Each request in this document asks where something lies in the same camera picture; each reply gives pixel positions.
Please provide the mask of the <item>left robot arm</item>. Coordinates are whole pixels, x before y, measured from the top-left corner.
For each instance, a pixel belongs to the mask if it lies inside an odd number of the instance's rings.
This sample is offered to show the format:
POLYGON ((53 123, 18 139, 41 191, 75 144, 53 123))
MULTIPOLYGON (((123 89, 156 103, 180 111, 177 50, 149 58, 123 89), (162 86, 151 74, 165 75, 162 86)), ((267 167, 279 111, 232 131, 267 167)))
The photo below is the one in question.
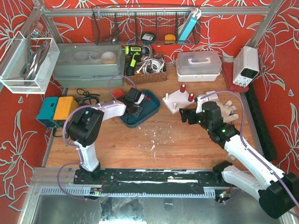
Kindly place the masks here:
POLYGON ((87 172, 100 168, 96 156, 95 141, 103 121, 132 114, 138 117, 143 108, 141 103, 146 95, 136 88, 115 98, 108 103, 83 105, 70 113, 63 126, 63 139, 69 146, 74 146, 79 154, 80 166, 87 172))

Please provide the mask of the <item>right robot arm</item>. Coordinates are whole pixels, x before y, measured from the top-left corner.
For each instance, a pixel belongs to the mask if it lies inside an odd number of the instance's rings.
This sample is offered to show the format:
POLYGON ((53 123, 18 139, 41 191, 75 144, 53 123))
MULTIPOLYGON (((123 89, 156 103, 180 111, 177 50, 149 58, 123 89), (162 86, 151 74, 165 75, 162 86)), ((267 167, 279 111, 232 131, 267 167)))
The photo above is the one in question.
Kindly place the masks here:
POLYGON ((285 173, 261 156, 234 125, 224 122, 221 109, 215 102, 204 102, 201 107, 201 112, 181 108, 182 122, 199 124, 214 143, 233 155, 250 172, 247 174, 223 161, 213 168, 216 180, 232 184, 254 197, 273 219, 298 206, 299 178, 294 173, 285 173))

